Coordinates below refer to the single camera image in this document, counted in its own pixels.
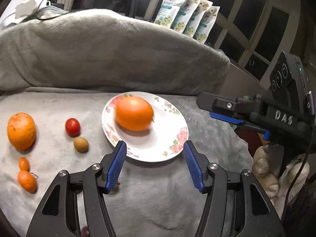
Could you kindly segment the white gloved right hand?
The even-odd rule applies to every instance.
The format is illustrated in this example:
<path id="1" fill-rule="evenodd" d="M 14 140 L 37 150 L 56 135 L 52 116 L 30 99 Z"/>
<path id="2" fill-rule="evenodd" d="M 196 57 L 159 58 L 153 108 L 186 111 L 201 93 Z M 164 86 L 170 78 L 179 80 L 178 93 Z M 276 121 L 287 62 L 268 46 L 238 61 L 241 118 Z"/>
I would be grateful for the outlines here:
<path id="1" fill-rule="evenodd" d="M 283 154 L 284 148 L 279 144 L 261 146 L 254 154 L 252 165 L 252 173 L 263 187 L 279 217 L 283 215 L 284 205 L 296 199 L 309 175 L 309 163 L 305 163 L 298 179 L 290 189 L 305 156 L 299 155 L 293 159 L 279 176 Z"/>

